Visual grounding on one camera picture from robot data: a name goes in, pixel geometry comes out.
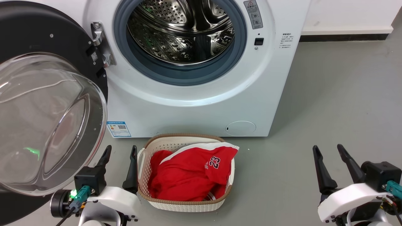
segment white stripe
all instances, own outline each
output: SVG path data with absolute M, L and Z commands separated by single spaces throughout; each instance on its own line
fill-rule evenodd
M 191 144 L 185 147 L 180 148 L 179 150 L 177 150 L 175 153 L 169 155 L 168 157 L 166 157 L 164 160 L 162 160 L 160 164 L 162 164 L 162 162 L 165 162 L 167 160 L 172 159 L 173 157 L 175 157 L 176 155 L 178 155 L 179 153 L 182 153 L 185 150 L 191 149 L 191 148 L 202 148 L 204 150 L 208 150 L 208 151 L 212 151 L 216 148 L 220 148 L 220 147 L 229 147 L 229 148 L 234 148 L 239 150 L 239 147 L 233 144 L 230 144 L 228 142 L 216 142 L 216 143 L 201 143 L 201 144 Z

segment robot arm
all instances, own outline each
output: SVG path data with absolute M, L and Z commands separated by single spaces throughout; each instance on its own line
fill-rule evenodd
M 78 226 L 104 226 L 115 222 L 116 226 L 126 226 L 135 219 L 134 206 L 139 203 L 137 187 L 137 147 L 133 146 L 130 167 L 123 188 L 106 185 L 106 164 L 109 162 L 112 147 L 108 146 L 98 164 L 91 168 L 85 166 L 74 177 L 76 192 L 58 190 L 50 202 L 50 211 L 54 217 L 61 217 L 57 225 L 75 214 L 80 217 Z
M 402 170 L 388 163 L 365 162 L 361 167 L 342 145 L 339 154 L 348 166 L 354 184 L 339 189 L 329 175 L 317 146 L 313 147 L 321 202 L 318 215 L 322 222 L 334 222 L 338 226 L 356 225 L 390 226 L 385 213 L 401 213 L 402 187 L 399 185 Z

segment green cable connector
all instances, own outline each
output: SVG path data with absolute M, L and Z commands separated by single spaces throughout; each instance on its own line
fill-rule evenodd
M 70 198 L 75 199 L 76 196 L 77 196 L 77 190 L 74 189 L 74 190 L 72 190 L 72 191 L 70 192 Z
M 83 186 L 79 191 L 78 194 L 75 195 L 74 200 L 70 203 L 69 207 L 70 210 L 74 207 L 73 213 L 77 213 L 81 205 L 87 201 L 87 199 L 91 196 L 91 188 L 87 185 Z
M 388 181 L 385 190 L 391 193 L 393 196 L 402 199 L 402 186 L 395 181 Z

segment gray floor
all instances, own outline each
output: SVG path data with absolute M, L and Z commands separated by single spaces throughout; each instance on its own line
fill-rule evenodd
M 338 143 L 359 164 L 386 160 L 402 168 L 401 15 L 393 25 L 386 41 L 299 44 L 270 136 L 227 139 L 241 150 L 232 193 L 217 212 L 166 212 L 142 200 L 139 222 L 129 225 L 323 225 L 317 215 L 315 144 L 339 187 L 352 180 Z M 121 185 L 130 147 L 145 141 L 106 135 L 101 148 L 113 146 L 108 185 Z M 11 225 L 55 225 L 58 220 L 46 205 Z M 64 226 L 77 222 L 70 218 Z

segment laundry basket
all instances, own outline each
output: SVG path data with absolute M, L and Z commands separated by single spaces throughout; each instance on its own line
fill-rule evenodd
M 199 134 L 163 134 L 151 138 L 145 147 L 138 153 L 138 193 L 151 205 L 161 210 L 176 212 L 208 212 L 217 210 L 224 203 L 232 189 L 234 179 L 234 159 L 231 163 L 230 176 L 226 184 L 225 194 L 211 201 L 169 201 L 155 199 L 150 196 L 148 180 L 151 175 L 150 160 L 153 154 L 160 150 L 175 152 L 190 144 L 225 142 L 223 139 Z

